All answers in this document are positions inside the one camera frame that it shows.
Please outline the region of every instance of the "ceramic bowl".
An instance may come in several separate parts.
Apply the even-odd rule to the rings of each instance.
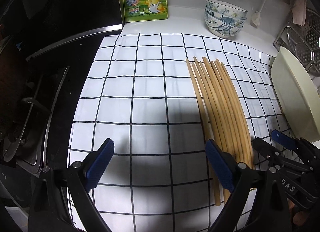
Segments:
[[[214,16],[211,16],[208,12],[204,12],[204,21],[207,24],[209,31],[214,35],[222,38],[229,38],[238,34],[242,27],[235,27],[230,24],[227,24],[220,19],[216,19]]]
[[[238,6],[229,4],[227,2],[217,0],[206,0],[206,7],[212,11],[229,16],[235,19],[244,19],[247,15],[247,11]]]
[[[216,19],[220,19],[221,21],[233,25],[234,27],[242,27],[245,23],[247,18],[244,19],[235,19],[223,14],[220,14],[218,12],[212,11],[209,8],[205,7],[204,9],[206,12],[208,12],[211,16],[215,17]]]

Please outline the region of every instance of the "chopstick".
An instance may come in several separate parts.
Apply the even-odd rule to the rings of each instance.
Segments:
[[[220,77],[225,84],[226,90],[228,92],[229,98],[231,98],[231,101],[233,101],[233,108],[237,114],[235,114],[237,126],[239,129],[239,134],[241,138],[241,146],[244,153],[244,159],[245,163],[250,167],[254,168],[253,165],[253,152],[252,152],[252,146],[251,146],[251,139],[248,129],[248,124],[244,116],[244,112],[239,100],[239,97],[237,95],[236,89],[231,81],[231,78],[224,67],[223,63],[220,63],[217,59],[214,64],[211,62],[212,66],[216,66],[218,73],[220,74]]]
[[[224,133],[221,128],[218,128],[218,126],[221,126],[221,122],[219,119],[219,115],[217,114],[216,106],[214,105],[214,101],[212,98],[212,94],[209,90],[208,83],[205,80],[205,77],[203,75],[201,68],[198,72],[194,62],[192,63],[192,67],[193,67],[194,73],[196,75],[196,78],[198,80],[198,84],[199,84],[202,96],[204,98],[204,104],[207,108],[207,113],[209,115],[209,120],[210,120],[211,129],[213,132],[214,139],[215,139],[217,145],[224,148],[224,150],[226,152],[226,143],[225,143]],[[228,198],[229,198],[229,191],[227,191],[226,189],[223,189],[224,201],[227,202]]]
[[[233,148],[231,147],[231,144],[230,144],[230,137],[226,136],[226,134],[225,134],[225,132],[227,132],[228,130],[225,126],[225,121],[223,119],[223,114],[221,112],[221,107],[220,107],[219,101],[217,100],[217,97],[216,97],[216,94],[213,90],[213,87],[211,87],[212,86],[211,82],[207,81],[207,79],[209,78],[207,76],[208,74],[205,71],[205,69],[201,68],[201,65],[199,64],[197,58],[193,57],[193,59],[195,60],[195,64],[197,65],[197,68],[198,68],[198,72],[197,72],[195,70],[195,64],[192,63],[196,77],[198,79],[198,83],[203,84],[204,92],[206,93],[206,95],[209,98],[209,104],[211,106],[211,110],[212,110],[214,118],[216,120],[216,126],[214,126],[214,128],[212,128],[213,136],[214,136],[214,138],[216,138],[215,133],[217,133],[220,136],[220,143],[219,144],[217,143],[217,144],[220,147],[222,147],[223,151],[230,152],[232,155],[234,155],[234,153],[232,152]],[[228,200],[229,196],[230,196],[229,191],[226,189],[223,189],[223,198],[224,198],[225,202]]]
[[[237,162],[243,161],[243,154],[241,150],[241,144],[240,144],[240,137],[239,137],[239,132],[238,129],[235,128],[237,127],[235,124],[234,117],[231,117],[231,111],[232,107],[230,105],[230,101],[227,95],[225,95],[225,92],[223,92],[224,86],[220,86],[220,83],[218,82],[218,79],[220,79],[220,76],[216,76],[215,73],[213,72],[213,69],[206,57],[202,57],[204,64],[206,66],[206,69],[208,71],[210,81],[212,83],[212,86],[214,87],[216,94],[218,96],[218,100],[220,101],[220,104],[222,105],[222,109],[225,112],[225,119],[227,120],[226,125],[229,127],[228,128],[228,136],[231,137],[232,143],[231,147],[233,147],[233,151],[235,154],[235,158]]]
[[[196,94],[196,99],[198,102],[198,106],[199,106],[199,112],[200,112],[200,117],[202,120],[202,124],[203,124],[203,128],[204,128],[204,137],[205,140],[208,141],[209,139],[212,138],[211,134],[210,134],[210,130],[209,130],[209,125],[208,125],[208,118],[207,115],[205,113],[205,109],[204,109],[204,105],[202,102],[202,98],[201,98],[201,94],[199,92],[199,87],[197,85],[196,82],[196,78],[193,74],[191,65],[189,60],[187,59],[187,67],[189,70],[189,74],[191,77],[191,81],[192,81],[192,85],[193,85],[193,89],[195,90],[195,94]],[[214,195],[214,201],[216,206],[220,206],[220,202],[221,202],[221,198],[220,198],[220,185],[219,185],[219,180],[216,176],[216,174],[214,173],[212,168],[209,168],[210,173],[212,175],[212,181],[213,181],[213,195]]]
[[[190,64],[187,59],[187,66],[199,106],[205,139],[211,139],[213,134],[215,142],[222,151],[230,153],[237,162],[245,162],[254,169],[247,121],[226,68],[218,59],[209,62],[203,57],[203,62],[198,62],[194,57],[194,61]],[[220,205],[219,181],[213,171],[212,176],[215,202],[216,205]],[[229,195],[229,191],[223,189],[225,202]]]

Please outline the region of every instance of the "gas stove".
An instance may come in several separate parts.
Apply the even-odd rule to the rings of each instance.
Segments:
[[[4,164],[18,164],[36,176],[46,165],[52,113],[68,68],[30,72],[15,118],[1,141]]]

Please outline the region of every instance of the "black grid line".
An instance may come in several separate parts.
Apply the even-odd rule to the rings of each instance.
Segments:
[[[140,60],[137,60],[137,61],[177,61],[177,62],[185,62],[186,60],[178,60],[178,59],[140,59]],[[111,59],[111,60],[94,60],[94,62],[113,62],[113,61],[117,61],[117,62],[133,62],[134,60],[119,60],[119,59]],[[258,70],[257,68],[254,70],[254,69],[248,69],[248,68],[245,68],[245,67],[242,67],[240,65],[230,65],[229,63],[228,64],[225,64],[225,66],[228,66],[228,67],[236,67],[236,68],[241,68],[241,69],[247,69],[247,70],[251,70],[251,71],[257,71],[257,72],[260,72],[260,73],[264,73],[264,74],[267,74],[269,77],[270,77],[270,73],[268,72],[265,72],[265,71],[260,71]],[[111,78],[117,78],[117,77],[133,77],[133,75],[120,75],[120,76],[115,76],[115,77],[107,77],[108,79],[111,79]],[[147,77],[147,78],[153,78],[153,77],[162,77],[162,75],[158,75],[158,76],[136,76],[136,77]],[[166,77],[171,77],[171,78],[191,78],[190,76],[166,76]],[[105,77],[87,77],[87,79],[104,79]]]
[[[71,139],[70,139],[70,147],[71,147],[71,143],[72,143],[72,134],[71,134]],[[70,166],[70,155],[71,155],[71,151],[69,151],[69,157],[68,157],[68,166]],[[70,190],[68,189],[68,195],[69,195],[69,199],[71,199],[71,196],[70,196]],[[71,200],[69,201],[69,205],[70,205],[70,215],[71,215],[71,220],[73,222],[73,215],[72,215],[72,209],[71,209]]]
[[[89,150],[82,150],[82,149],[75,149],[75,148],[70,148],[68,147],[71,151],[76,151],[76,152],[84,152],[84,153],[90,153],[91,151]],[[196,154],[196,153],[204,153],[205,150],[198,150],[198,151],[187,151],[187,152],[180,152],[180,153],[159,153],[159,154],[119,154],[119,153],[114,153],[113,155],[117,156],[169,156],[169,155],[185,155],[185,154]]]
[[[118,122],[106,122],[106,121],[96,121],[97,123],[100,124],[112,124],[112,125],[125,125],[125,126],[163,126],[166,125],[167,123],[118,123]],[[86,121],[86,120],[76,120],[73,121],[73,123],[94,123],[94,121]],[[174,123],[169,123],[169,125],[192,125],[192,124],[201,124],[201,122],[174,122]]]
[[[166,83],[165,83],[165,71],[164,71],[164,60],[163,60],[162,35],[161,35],[161,33],[160,33],[160,43],[161,43],[162,70],[163,70],[163,81],[164,81],[165,112],[166,112],[166,118],[167,118],[170,184],[171,184],[171,204],[172,204],[172,212],[174,213],[174,193],[173,193],[172,158],[171,158],[171,143],[170,143],[170,128],[169,128],[169,111],[168,111],[167,89],[166,89]],[[175,225],[175,216],[174,216],[174,214],[172,215],[172,226],[173,226],[173,232],[175,232],[176,231],[176,225]]]
[[[132,35],[136,35],[136,36],[137,36],[137,35],[140,35],[140,36],[152,36],[152,35],[160,35],[160,34],[146,35],[146,34],[141,34],[141,33],[139,33],[139,34],[119,35],[118,37],[132,36]],[[170,33],[170,34],[165,33],[165,34],[162,34],[162,35],[179,35],[179,34],[177,34],[177,33]],[[195,34],[184,34],[184,35],[197,36],[197,37],[201,37],[201,36],[202,36],[202,35],[195,35]],[[219,38],[219,37],[212,37],[212,36],[206,36],[205,38],[215,39],[215,40],[221,40],[221,38]],[[225,42],[230,42],[230,43],[236,43],[236,44],[239,44],[239,45],[243,45],[243,44],[241,44],[241,43],[238,43],[238,42],[235,42],[235,41],[231,41],[231,40],[228,40],[228,39],[223,39],[223,41],[225,41]]]
[[[183,40],[184,51],[186,53],[186,58],[188,58],[188,53],[187,53],[187,48],[186,48],[185,41],[184,41],[184,36],[183,36],[182,33],[181,33],[181,35],[182,35],[182,40]],[[207,157],[206,157],[206,167],[207,167],[207,177],[209,177],[210,176],[209,175],[209,163],[208,163]],[[209,200],[209,205],[210,205],[210,203],[211,203],[211,187],[210,187],[210,181],[209,180],[208,180],[208,200]],[[208,224],[208,228],[209,228],[210,225],[211,225],[211,208],[210,207],[208,209],[208,214],[209,214],[209,224]]]
[[[165,216],[165,215],[176,215],[176,214],[182,214],[182,213],[188,213],[196,210],[206,209],[215,206],[216,204],[210,204],[207,206],[199,207],[196,209],[190,209],[190,210],[183,210],[183,211],[177,211],[177,212],[167,212],[167,213],[151,213],[151,214],[142,214],[142,213],[135,213],[135,216]],[[110,211],[98,211],[99,213],[110,213],[110,214],[119,214],[119,215],[133,215],[132,213],[125,213],[125,212],[110,212]]]
[[[131,97],[127,96],[108,96],[108,95],[102,95],[102,98],[113,98],[113,99],[131,99]],[[83,99],[98,99],[100,97],[80,97],[79,100]],[[134,99],[165,99],[165,97],[133,97]],[[172,97],[167,97],[167,99],[196,99],[196,97],[184,97],[184,96],[172,96]],[[240,96],[239,99],[257,99],[257,97],[243,97]],[[267,98],[267,97],[259,97],[261,100],[279,100],[278,98]]]
[[[181,185],[188,185],[188,184],[196,184],[204,181],[211,181],[212,178],[202,179],[202,180],[195,180],[189,182],[182,182],[182,183],[173,183],[173,184],[162,184],[162,185],[132,185],[133,188],[162,188],[162,187],[173,187],[173,186],[181,186]],[[112,187],[130,187],[130,185],[123,185],[123,184],[112,184],[112,183],[98,183],[98,185],[102,186],[112,186]]]
[[[273,111],[276,113],[275,108],[274,108],[272,102],[271,102],[271,105],[272,105]],[[276,117],[276,120],[277,120],[277,124],[278,124],[278,130],[280,130],[280,125],[279,125],[279,121],[278,121],[278,118],[277,118],[277,117]]]
[[[100,47],[99,49],[103,49],[103,48],[111,48],[112,46],[105,46],[105,47]],[[124,45],[116,45],[115,47],[123,47],[123,48],[132,48],[132,47],[135,47],[135,46],[124,46]],[[161,45],[140,45],[139,47],[161,47]],[[190,49],[199,49],[199,50],[206,50],[206,51],[212,51],[212,52],[222,52],[222,51],[219,51],[219,50],[213,50],[213,49],[206,49],[206,48],[202,48],[202,47],[190,47],[190,46],[177,46],[177,45],[162,45],[162,47],[177,47],[177,48],[190,48]],[[231,52],[225,52],[226,54],[232,54],[232,55],[238,55],[238,54],[235,54],[235,53],[231,53]],[[264,65],[267,65],[269,66],[268,64],[264,63],[264,62],[260,62],[260,61],[257,61],[257,60],[254,60],[254,59],[251,59],[252,61],[254,62],[259,62],[261,64],[264,64]]]
[[[271,115],[266,115],[264,114],[263,116],[257,116],[257,117],[248,117],[245,119],[261,119],[261,118],[267,118],[267,117],[275,117],[275,116],[281,116],[282,114],[271,114]]]
[[[241,57],[240,57],[240,55],[239,55],[239,50],[238,50],[237,45],[236,45],[236,49],[237,49],[237,52],[238,52],[239,59],[240,59],[241,63],[242,63],[242,64],[243,64],[243,66],[244,66],[244,63],[243,63],[243,61],[241,60]],[[249,75],[249,73],[248,73],[248,70],[247,70],[247,69],[245,69],[245,71],[246,71],[247,75],[249,76],[250,81],[252,81],[252,79],[251,79],[251,77],[250,77],[250,75]],[[255,93],[256,93],[256,95],[257,95],[257,97],[259,97],[258,92],[257,92],[257,90],[256,90],[255,86],[253,86],[253,88],[254,88],[254,91],[255,91]],[[260,98],[258,98],[258,100],[259,100],[259,103],[260,103],[260,105],[261,105],[261,108],[262,108],[263,114],[265,115],[266,125],[267,125],[268,132],[269,132],[269,131],[270,131],[270,129],[269,129],[269,126],[268,126],[267,117],[271,117],[272,115],[270,115],[270,116],[266,116],[266,113],[265,113],[265,111],[264,111],[264,108],[263,108],[263,106],[262,106],[262,103],[261,103]]]
[[[207,54],[207,57],[209,58],[208,51],[207,51],[207,48],[206,48],[206,45],[205,45],[205,41],[204,41],[202,35],[201,35],[201,37],[202,37],[202,41],[203,41],[203,44],[204,44],[205,52],[206,52],[206,54]],[[204,144],[205,144],[206,141],[205,141],[204,128],[203,128],[203,127],[202,127],[202,131],[203,131],[203,138],[204,138]],[[208,158],[207,158],[207,157],[206,157],[206,165],[207,165],[207,176],[208,176],[208,178],[209,178],[210,172],[209,172],[209,162],[208,162]],[[210,203],[211,203],[211,187],[210,187],[210,181],[208,181],[208,195],[209,195],[208,198],[209,198],[209,205],[210,205]],[[209,208],[209,224],[208,224],[208,229],[209,229],[210,226],[211,226],[211,208]]]
[[[222,41],[221,41],[221,40],[220,40],[220,43],[221,43],[221,46],[222,46],[222,50],[223,50],[223,52],[224,52],[223,44],[222,44]],[[240,90],[241,90],[241,93],[242,93],[242,95],[243,95],[244,93],[243,93],[243,91],[242,91],[241,85],[239,84],[239,81],[238,81],[238,80],[236,80],[236,81],[237,81],[237,83],[238,83],[238,85],[239,85],[239,88],[240,88]],[[250,111],[249,111],[249,107],[248,107],[247,101],[244,100],[244,103],[245,103],[245,106],[247,107],[247,111],[248,111],[248,114],[249,114],[249,117],[250,117],[252,129],[253,129],[253,135],[254,135],[254,137],[256,137],[255,130],[254,130],[254,127],[253,127],[253,121],[252,121],[252,118],[251,118],[251,114],[250,114]]]
[[[130,134],[129,134],[129,152],[130,152],[130,193],[131,193],[131,206],[132,206],[132,218],[133,218],[133,229],[134,232],[137,232],[136,228],[136,220],[134,217],[134,203],[133,203],[133,187],[132,187],[132,116],[133,116],[133,95],[134,95],[134,81],[135,81],[135,74],[137,70],[137,58],[138,58],[138,48],[139,48],[139,38],[140,34],[138,35],[137,40],[137,50],[136,50],[136,58],[134,64],[134,72],[133,72],[133,83],[132,83],[132,98],[131,98],[131,109],[130,109]]]
[[[99,98],[97,114],[96,114],[96,117],[95,117],[95,122],[94,122],[94,127],[93,127],[91,151],[93,151],[94,135],[95,135],[96,125],[97,125],[97,118],[98,118],[99,107],[100,107],[101,98],[102,98],[102,94],[103,94],[103,89],[104,89],[104,85],[105,85],[105,83],[106,83],[106,80],[107,80],[107,77],[108,77],[108,74],[109,74],[110,66],[111,66],[111,63],[112,63],[112,57],[113,57],[113,53],[114,53],[115,48],[116,48],[116,42],[117,42],[118,38],[119,38],[119,37],[117,37],[117,39],[115,40],[115,43],[114,43],[114,46],[113,46],[113,51],[112,51],[112,54],[111,54],[111,61],[110,61],[109,66],[108,66],[108,71],[107,71],[107,74],[106,74],[106,76],[105,76],[105,79],[104,79],[104,82],[103,82],[103,86],[102,86],[102,90],[101,90],[101,94],[100,94],[100,98]],[[94,189],[92,189],[92,201],[93,201],[93,204],[95,205]]]

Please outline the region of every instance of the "blue floral pattern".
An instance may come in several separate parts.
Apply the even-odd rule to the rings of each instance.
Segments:
[[[234,27],[219,19],[216,19],[207,12],[204,13],[204,21],[206,22],[207,26],[209,27],[209,30],[212,33],[218,33],[218,36],[222,36],[224,38],[234,36],[237,33],[239,33],[242,29],[242,27]]]
[[[239,9],[232,8],[222,4],[218,4],[213,1],[209,2],[208,0],[206,3],[206,7],[214,12],[218,12],[223,15],[228,15],[236,19],[244,19],[245,16],[247,15],[247,11],[239,10]]]
[[[244,25],[244,22],[246,19],[235,19],[231,16],[227,16],[225,14],[220,14],[218,12],[215,12],[213,10],[208,9],[207,7],[205,8],[205,11],[209,13],[211,16],[213,16],[216,19],[219,19],[227,24],[230,24],[235,27],[242,27]]]

